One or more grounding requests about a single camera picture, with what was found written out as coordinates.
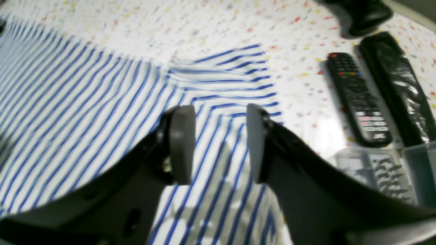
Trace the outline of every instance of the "black remote control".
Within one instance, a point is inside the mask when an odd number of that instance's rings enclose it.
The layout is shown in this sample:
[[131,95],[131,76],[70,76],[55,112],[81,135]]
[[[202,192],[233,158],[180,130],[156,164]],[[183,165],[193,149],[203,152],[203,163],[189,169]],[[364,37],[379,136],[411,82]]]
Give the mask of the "black remote control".
[[331,53],[327,58],[327,68],[357,142],[369,147],[390,144],[392,136],[388,125],[353,58],[347,53]]

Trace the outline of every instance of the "striped shirt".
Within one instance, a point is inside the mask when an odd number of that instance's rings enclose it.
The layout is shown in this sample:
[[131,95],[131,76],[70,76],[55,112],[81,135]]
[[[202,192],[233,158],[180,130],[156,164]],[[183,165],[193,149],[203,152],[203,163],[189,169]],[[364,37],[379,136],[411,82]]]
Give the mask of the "striped shirt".
[[260,45],[160,64],[8,21],[0,37],[2,216],[92,181],[153,130],[162,112],[194,105],[192,184],[165,189],[151,243],[279,242],[281,210],[266,186],[253,184],[246,143],[248,103],[281,121]]

